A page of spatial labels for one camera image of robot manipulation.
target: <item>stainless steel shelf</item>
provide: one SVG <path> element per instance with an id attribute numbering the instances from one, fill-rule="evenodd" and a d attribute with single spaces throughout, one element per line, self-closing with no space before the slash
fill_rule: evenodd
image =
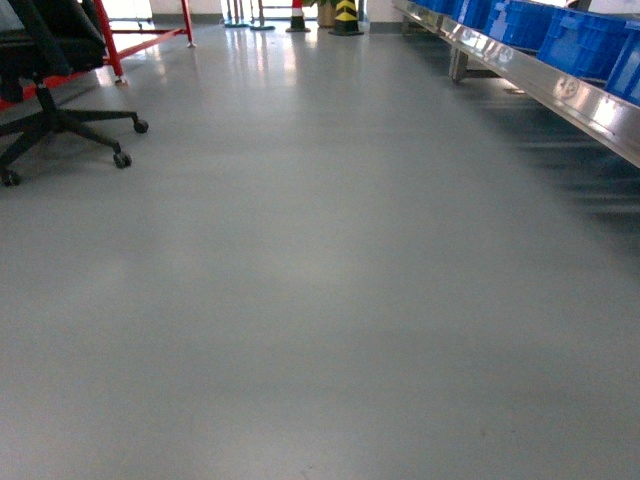
<path id="1" fill-rule="evenodd" d="M 640 167 L 640 108 L 448 16 L 392 0 L 408 19 L 513 83 L 538 102 Z"/>

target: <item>blue plastic bin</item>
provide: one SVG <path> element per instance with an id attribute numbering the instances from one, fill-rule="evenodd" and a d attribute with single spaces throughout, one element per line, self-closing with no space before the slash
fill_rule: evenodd
<path id="1" fill-rule="evenodd" d="M 628 36 L 619 17 L 556 9 L 538 58 L 580 78 L 606 81 Z"/>
<path id="2" fill-rule="evenodd" d="M 629 36 L 613 67 L 605 90 L 640 105 L 640 22 L 627 22 Z"/>
<path id="3" fill-rule="evenodd" d="M 429 10 L 450 15 L 456 5 L 456 0 L 425 0 Z"/>
<path id="4" fill-rule="evenodd" d="M 494 0 L 484 33 L 518 48 L 540 50 L 556 8 L 524 0 Z"/>
<path id="5" fill-rule="evenodd" d="M 483 30 L 493 0 L 457 0 L 451 17 L 467 27 Z"/>

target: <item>black office chair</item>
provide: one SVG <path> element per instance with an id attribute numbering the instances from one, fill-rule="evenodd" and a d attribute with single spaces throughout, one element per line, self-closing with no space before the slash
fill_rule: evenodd
<path id="1" fill-rule="evenodd" d="M 0 156 L 0 177 L 6 186 L 18 185 L 20 176 L 7 167 L 49 132 L 73 132 L 113 149 L 118 168 L 131 165 L 117 140 L 106 137 L 84 122 L 133 119 L 136 132 L 149 125 L 136 112 L 68 110 L 58 108 L 44 84 L 45 77 L 88 72 L 104 65 L 105 44 L 91 0 L 8 0 L 24 30 L 0 32 L 0 98 L 23 99 L 20 79 L 36 84 L 42 111 L 0 126 L 0 136 L 22 133 Z"/>

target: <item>chair base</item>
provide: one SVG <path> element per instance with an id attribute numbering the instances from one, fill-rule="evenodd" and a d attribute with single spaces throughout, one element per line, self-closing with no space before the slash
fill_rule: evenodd
<path id="1" fill-rule="evenodd" d="M 20 176 L 9 170 L 9 165 L 50 132 L 71 132 L 88 140 L 100 143 L 101 145 L 111 147 L 113 149 L 113 158 L 116 167 L 126 168 L 131 165 L 131 157 L 122 151 L 120 143 L 117 140 L 102 135 L 93 128 L 85 125 L 85 123 L 131 118 L 135 131 L 145 133 L 149 128 L 149 124 L 138 118 L 136 112 L 69 110 L 58 108 L 51 96 L 51 92 L 44 83 L 37 81 L 36 85 L 36 95 L 40 101 L 40 105 L 42 105 L 42 111 L 6 125 L 0 125 L 0 137 L 21 133 L 18 139 L 0 155 L 0 180 L 5 186 L 13 186 L 20 183 Z"/>

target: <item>chair wheel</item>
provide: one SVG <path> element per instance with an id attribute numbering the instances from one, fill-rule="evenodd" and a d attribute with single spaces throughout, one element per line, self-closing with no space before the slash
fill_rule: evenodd
<path id="1" fill-rule="evenodd" d="M 5 170 L 0 176 L 2 176 L 2 184 L 5 187 L 17 187 L 22 181 L 20 175 L 11 170 Z"/>
<path id="2" fill-rule="evenodd" d="M 120 152 L 113 155 L 113 163 L 119 169 L 127 168 L 131 166 L 131 155 L 128 153 Z"/>
<path id="3" fill-rule="evenodd" d="M 138 120 L 134 122 L 133 129 L 138 133 L 147 133 L 147 130 L 149 130 L 149 123 L 145 120 Z"/>

